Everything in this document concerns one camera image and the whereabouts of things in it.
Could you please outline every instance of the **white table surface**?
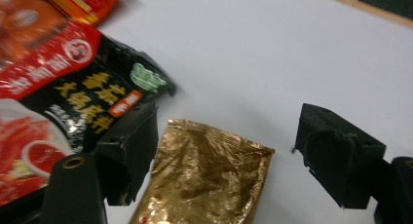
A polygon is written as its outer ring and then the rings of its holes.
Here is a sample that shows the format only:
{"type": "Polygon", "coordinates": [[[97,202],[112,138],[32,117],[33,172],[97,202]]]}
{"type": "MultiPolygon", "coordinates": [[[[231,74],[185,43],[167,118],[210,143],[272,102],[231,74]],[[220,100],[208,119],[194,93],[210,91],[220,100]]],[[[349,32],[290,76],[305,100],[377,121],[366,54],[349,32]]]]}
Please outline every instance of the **white table surface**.
{"type": "MultiPolygon", "coordinates": [[[[254,223],[374,223],[343,210],[291,155],[304,102],[328,108],[413,157],[413,29],[333,0],[120,0],[100,29],[158,61],[176,82],[159,133],[182,118],[277,150],[254,223]]],[[[136,203],[107,208],[128,223],[136,203]]]]}

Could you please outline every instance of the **gold foil packet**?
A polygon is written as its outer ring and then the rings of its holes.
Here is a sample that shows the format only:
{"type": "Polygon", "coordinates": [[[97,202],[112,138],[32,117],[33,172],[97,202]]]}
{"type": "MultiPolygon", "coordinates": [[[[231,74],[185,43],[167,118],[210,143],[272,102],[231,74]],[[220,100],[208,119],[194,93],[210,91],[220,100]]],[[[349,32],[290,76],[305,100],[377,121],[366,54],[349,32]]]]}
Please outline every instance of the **gold foil packet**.
{"type": "Polygon", "coordinates": [[[169,120],[131,224],[251,223],[275,150],[169,120]]]}

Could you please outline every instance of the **logo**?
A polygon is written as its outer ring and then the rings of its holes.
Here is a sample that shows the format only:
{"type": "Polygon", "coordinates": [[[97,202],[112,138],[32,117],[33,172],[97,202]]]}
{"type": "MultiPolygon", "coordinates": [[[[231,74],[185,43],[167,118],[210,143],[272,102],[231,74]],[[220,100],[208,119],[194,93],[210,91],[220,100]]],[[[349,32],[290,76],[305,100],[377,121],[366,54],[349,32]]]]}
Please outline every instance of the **logo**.
{"type": "Polygon", "coordinates": [[[158,73],[145,69],[140,63],[133,65],[131,80],[146,91],[157,93],[160,86],[167,82],[158,73]]]}
{"type": "Polygon", "coordinates": [[[84,63],[92,58],[91,45],[81,39],[66,42],[63,45],[63,50],[71,60],[77,63],[84,63]]]}

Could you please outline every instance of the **food packaging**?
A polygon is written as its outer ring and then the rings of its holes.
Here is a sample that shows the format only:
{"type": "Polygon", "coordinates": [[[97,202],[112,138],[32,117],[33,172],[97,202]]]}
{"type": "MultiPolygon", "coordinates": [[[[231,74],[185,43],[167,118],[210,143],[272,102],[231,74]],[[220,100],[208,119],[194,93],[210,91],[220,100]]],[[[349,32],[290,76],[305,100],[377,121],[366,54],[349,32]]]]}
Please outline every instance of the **food packaging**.
{"type": "Polygon", "coordinates": [[[28,56],[68,21],[96,26],[117,0],[0,0],[0,70],[28,56]]]}
{"type": "MultiPolygon", "coordinates": [[[[50,171],[39,173],[43,165],[25,160],[30,157],[24,152],[37,147],[30,143],[47,142],[41,160],[47,156],[51,165],[57,158],[47,152],[94,153],[96,143],[134,106],[173,94],[174,89],[173,81],[146,53],[70,19],[27,55],[3,63],[0,219],[13,223],[31,213],[38,215],[35,209],[40,208],[50,171]]],[[[134,193],[126,192],[129,198],[123,205],[134,199],[134,193]]]]}
{"type": "Polygon", "coordinates": [[[275,150],[170,120],[131,224],[251,223],[275,150]]]}

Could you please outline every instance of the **black 3d printed part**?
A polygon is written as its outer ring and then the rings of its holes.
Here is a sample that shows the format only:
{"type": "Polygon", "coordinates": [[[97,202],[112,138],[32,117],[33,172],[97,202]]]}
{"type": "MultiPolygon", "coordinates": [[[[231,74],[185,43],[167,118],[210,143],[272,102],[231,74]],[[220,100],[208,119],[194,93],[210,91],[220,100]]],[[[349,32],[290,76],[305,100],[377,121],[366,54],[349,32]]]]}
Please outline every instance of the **black 3d printed part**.
{"type": "Polygon", "coordinates": [[[92,155],[70,155],[54,165],[43,201],[40,223],[106,223],[92,155]]]}
{"type": "Polygon", "coordinates": [[[109,205],[134,201],[158,148],[157,107],[139,104],[98,142],[96,158],[100,184],[109,205]]]}
{"type": "Polygon", "coordinates": [[[413,158],[393,159],[385,169],[380,169],[376,178],[382,178],[384,182],[378,186],[379,192],[372,195],[379,202],[374,213],[376,224],[412,223],[413,158]]]}
{"type": "Polygon", "coordinates": [[[328,109],[304,104],[294,150],[340,207],[367,208],[368,175],[383,161],[383,143],[328,109]]]}

